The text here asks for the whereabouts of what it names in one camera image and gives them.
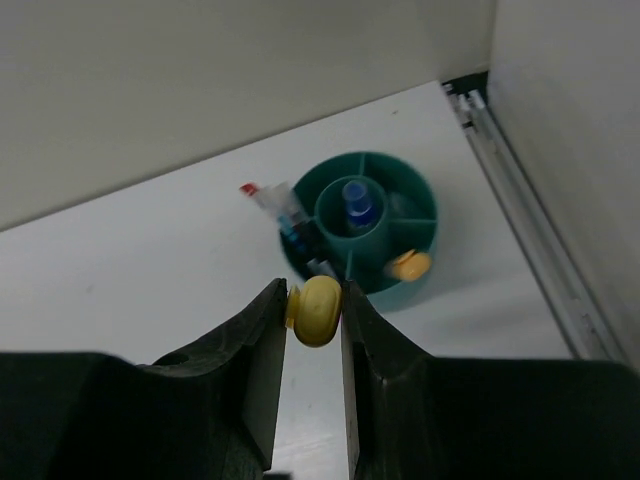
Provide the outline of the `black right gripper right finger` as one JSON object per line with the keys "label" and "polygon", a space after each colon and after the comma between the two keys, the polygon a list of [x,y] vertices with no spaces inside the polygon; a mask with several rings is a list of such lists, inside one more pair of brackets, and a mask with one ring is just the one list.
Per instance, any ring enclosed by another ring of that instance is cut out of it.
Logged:
{"label": "black right gripper right finger", "polygon": [[342,297],[353,479],[635,479],[639,377],[614,362],[433,356]]}

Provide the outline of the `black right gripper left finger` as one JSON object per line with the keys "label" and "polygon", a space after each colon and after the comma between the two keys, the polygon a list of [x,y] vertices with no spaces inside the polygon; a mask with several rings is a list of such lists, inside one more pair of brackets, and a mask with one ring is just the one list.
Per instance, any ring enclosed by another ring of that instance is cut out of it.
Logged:
{"label": "black right gripper left finger", "polygon": [[1,356],[5,479],[260,479],[271,468],[287,285],[150,365]]}

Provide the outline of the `yellow pastel highlighter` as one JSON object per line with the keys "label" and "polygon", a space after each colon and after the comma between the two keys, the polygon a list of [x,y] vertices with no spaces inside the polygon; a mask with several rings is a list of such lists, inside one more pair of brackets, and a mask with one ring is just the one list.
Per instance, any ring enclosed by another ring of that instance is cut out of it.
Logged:
{"label": "yellow pastel highlighter", "polygon": [[332,277],[319,275],[288,292],[285,326],[307,347],[327,345],[334,338],[342,311],[342,288]]}

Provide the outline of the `orange pastel highlighter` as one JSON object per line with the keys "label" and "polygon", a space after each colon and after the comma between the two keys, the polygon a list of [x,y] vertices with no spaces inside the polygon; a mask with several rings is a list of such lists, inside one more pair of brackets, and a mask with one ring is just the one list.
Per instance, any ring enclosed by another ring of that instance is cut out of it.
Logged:
{"label": "orange pastel highlighter", "polygon": [[429,272],[432,258],[428,253],[409,250],[385,266],[385,274],[402,282],[415,282]]}

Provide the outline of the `blue gel pen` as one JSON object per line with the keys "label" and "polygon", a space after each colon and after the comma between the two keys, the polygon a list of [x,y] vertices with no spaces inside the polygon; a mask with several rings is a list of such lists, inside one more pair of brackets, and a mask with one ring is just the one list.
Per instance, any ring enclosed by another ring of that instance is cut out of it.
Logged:
{"label": "blue gel pen", "polygon": [[278,221],[280,223],[281,233],[293,249],[300,255],[312,256],[311,246],[302,234],[302,226],[306,219],[307,216],[304,213],[297,211],[292,215],[281,213]]}

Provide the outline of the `red gel pen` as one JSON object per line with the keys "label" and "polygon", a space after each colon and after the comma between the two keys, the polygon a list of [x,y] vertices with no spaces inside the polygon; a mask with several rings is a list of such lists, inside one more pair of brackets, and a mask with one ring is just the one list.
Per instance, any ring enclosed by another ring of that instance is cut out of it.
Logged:
{"label": "red gel pen", "polygon": [[274,220],[291,218],[297,212],[292,191],[287,182],[265,187],[249,182],[241,185],[239,190]]}

